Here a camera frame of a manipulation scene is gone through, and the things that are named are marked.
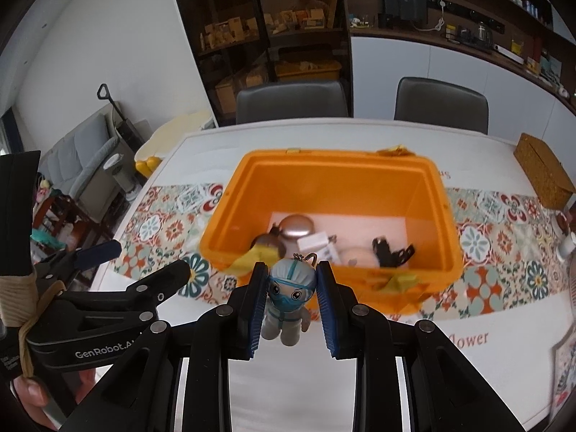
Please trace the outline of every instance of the cabinet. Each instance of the cabinet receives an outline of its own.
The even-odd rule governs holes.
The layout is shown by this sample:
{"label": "cabinet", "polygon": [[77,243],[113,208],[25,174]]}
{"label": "cabinet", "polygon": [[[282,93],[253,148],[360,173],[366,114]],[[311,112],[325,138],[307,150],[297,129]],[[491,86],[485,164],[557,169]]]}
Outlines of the cabinet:
{"label": "cabinet", "polygon": [[490,63],[454,50],[430,47],[428,77],[483,93]]}
{"label": "cabinet", "polygon": [[430,45],[377,37],[352,37],[354,117],[391,120],[405,76],[427,77]]}
{"label": "cabinet", "polygon": [[576,117],[558,99],[542,138],[562,163],[573,183],[576,183]]}
{"label": "cabinet", "polygon": [[496,65],[489,67],[484,95],[490,115],[488,134],[514,143],[522,133],[542,138],[556,102],[544,89]]}
{"label": "cabinet", "polygon": [[284,68],[314,78],[329,64],[352,105],[344,0],[176,2],[220,126],[235,123],[240,90],[281,80]]}

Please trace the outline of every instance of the human hand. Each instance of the human hand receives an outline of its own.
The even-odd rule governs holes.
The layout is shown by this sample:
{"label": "human hand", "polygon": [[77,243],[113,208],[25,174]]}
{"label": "human hand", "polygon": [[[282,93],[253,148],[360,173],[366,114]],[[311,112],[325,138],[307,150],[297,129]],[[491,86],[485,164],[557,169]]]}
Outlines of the human hand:
{"label": "human hand", "polygon": [[[82,370],[78,372],[80,377],[80,388],[76,391],[76,403],[79,403],[96,385],[96,369]],[[14,389],[16,394],[24,406],[24,410],[28,413],[31,419],[38,424],[48,427],[52,430],[57,430],[52,421],[44,413],[42,408],[46,407],[49,403],[48,393],[36,381],[22,376],[14,380]]]}

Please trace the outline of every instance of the white tablecloth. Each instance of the white tablecloth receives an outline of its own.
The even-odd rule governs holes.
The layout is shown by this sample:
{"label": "white tablecloth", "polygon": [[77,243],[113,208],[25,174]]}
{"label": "white tablecloth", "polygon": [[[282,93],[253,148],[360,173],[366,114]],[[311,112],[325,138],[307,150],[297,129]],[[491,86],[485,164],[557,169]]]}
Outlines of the white tablecloth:
{"label": "white tablecloth", "polygon": [[[243,155],[255,149],[375,151],[397,144],[431,158],[447,187],[535,196],[513,156],[514,146],[481,134],[398,121],[282,120],[208,130],[183,139],[148,180],[116,237],[150,186],[225,184]],[[123,290],[131,283],[111,268],[99,269],[95,289]],[[201,301],[173,297],[158,311],[162,319],[178,325],[211,308]],[[437,324],[455,341],[483,335],[484,343],[466,345],[462,352],[526,429],[548,414],[552,347],[572,324],[567,292],[511,310]],[[261,340],[252,361],[230,362],[229,375],[235,432],[351,430],[355,361],[330,357],[319,323],[293,348],[279,340]]]}

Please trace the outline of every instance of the power cord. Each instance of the power cord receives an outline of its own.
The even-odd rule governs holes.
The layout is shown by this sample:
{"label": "power cord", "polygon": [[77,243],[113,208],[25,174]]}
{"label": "power cord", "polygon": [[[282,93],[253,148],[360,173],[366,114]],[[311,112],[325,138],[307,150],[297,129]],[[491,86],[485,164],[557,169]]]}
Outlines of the power cord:
{"label": "power cord", "polygon": [[430,29],[419,29],[416,26],[414,26],[414,21],[412,22],[412,25],[414,26],[414,29],[416,29],[417,31],[421,31],[421,32],[429,32],[429,31],[441,31],[442,27],[444,27],[445,21],[444,21],[444,7],[446,6],[446,3],[444,2],[444,0],[440,0],[440,8],[442,8],[442,16],[440,17],[440,19],[438,20],[438,24],[436,24],[434,27],[430,28]]}

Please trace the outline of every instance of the keychain figure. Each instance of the keychain figure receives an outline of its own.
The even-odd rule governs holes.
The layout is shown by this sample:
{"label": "keychain figure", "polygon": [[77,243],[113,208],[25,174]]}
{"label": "keychain figure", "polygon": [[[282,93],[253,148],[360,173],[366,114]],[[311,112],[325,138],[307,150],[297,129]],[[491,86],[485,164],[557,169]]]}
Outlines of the keychain figure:
{"label": "keychain figure", "polygon": [[304,307],[316,290],[316,254],[283,258],[270,271],[269,298],[261,335],[264,339],[280,340],[285,346],[294,346],[310,327],[310,312]]}

